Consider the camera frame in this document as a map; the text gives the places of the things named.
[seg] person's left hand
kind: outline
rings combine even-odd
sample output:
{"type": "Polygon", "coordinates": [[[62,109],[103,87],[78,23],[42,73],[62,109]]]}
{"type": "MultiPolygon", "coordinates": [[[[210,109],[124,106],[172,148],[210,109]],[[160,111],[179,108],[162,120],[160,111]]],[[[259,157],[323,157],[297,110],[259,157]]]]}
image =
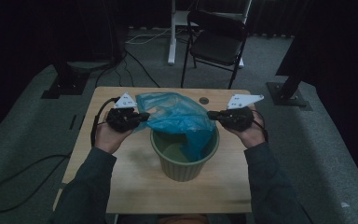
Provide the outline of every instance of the person's left hand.
{"type": "Polygon", "coordinates": [[[95,146],[109,154],[115,153],[121,143],[128,137],[133,130],[119,133],[109,127],[109,124],[102,123],[97,127],[95,134],[95,146]]]}

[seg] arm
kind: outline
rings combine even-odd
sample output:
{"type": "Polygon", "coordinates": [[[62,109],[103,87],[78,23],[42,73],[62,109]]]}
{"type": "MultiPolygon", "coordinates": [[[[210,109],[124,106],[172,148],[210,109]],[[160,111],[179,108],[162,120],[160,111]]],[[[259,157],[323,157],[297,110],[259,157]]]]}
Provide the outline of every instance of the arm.
{"type": "Polygon", "coordinates": [[[112,154],[130,134],[131,131],[117,133],[107,124],[98,126],[95,147],[63,189],[50,223],[104,223],[116,162],[112,154]]]}
{"type": "MultiPolygon", "coordinates": [[[[263,125],[256,113],[255,121],[263,125]]],[[[256,223],[310,223],[296,198],[289,178],[269,150],[260,127],[253,124],[243,132],[227,128],[247,148],[252,210],[256,223]]]]}

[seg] blue plastic bag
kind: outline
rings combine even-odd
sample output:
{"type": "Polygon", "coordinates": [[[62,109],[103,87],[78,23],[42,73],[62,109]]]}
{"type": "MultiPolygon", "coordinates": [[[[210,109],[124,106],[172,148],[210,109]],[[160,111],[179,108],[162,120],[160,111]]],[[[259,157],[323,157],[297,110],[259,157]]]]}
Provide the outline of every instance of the blue plastic bag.
{"type": "Polygon", "coordinates": [[[187,143],[181,146],[190,161],[199,161],[201,151],[212,137],[216,125],[207,110],[192,99],[176,92],[150,92],[136,95],[139,112],[150,113],[145,126],[164,133],[184,133],[187,143]]]}

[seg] hand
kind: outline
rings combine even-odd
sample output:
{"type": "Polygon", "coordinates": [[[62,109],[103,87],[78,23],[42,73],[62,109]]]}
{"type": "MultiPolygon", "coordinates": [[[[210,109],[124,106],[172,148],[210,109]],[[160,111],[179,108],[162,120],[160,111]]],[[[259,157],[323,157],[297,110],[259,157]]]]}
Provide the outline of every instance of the hand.
{"type": "Polygon", "coordinates": [[[95,146],[107,153],[113,154],[120,147],[121,143],[132,133],[132,130],[119,133],[109,127],[109,124],[102,123],[97,127],[95,134],[95,146]]]}
{"type": "MultiPolygon", "coordinates": [[[[258,116],[256,112],[253,112],[255,121],[264,126],[263,120],[258,116]]],[[[252,126],[243,132],[238,132],[229,128],[225,128],[227,131],[237,135],[246,148],[255,147],[266,141],[263,131],[260,127],[252,123],[252,126]]]]}

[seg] plastic bucket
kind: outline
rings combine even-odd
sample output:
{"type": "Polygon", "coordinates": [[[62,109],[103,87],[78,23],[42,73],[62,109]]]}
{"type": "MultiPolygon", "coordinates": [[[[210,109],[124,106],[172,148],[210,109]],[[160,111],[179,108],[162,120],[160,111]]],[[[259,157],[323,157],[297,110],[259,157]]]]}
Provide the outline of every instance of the plastic bucket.
{"type": "Polygon", "coordinates": [[[216,128],[211,140],[201,151],[203,159],[190,162],[180,150],[180,146],[186,142],[185,134],[169,134],[153,130],[150,134],[150,141],[159,156],[162,171],[170,179],[180,182],[189,181],[199,175],[205,162],[216,152],[219,139],[219,131],[216,128]]]}

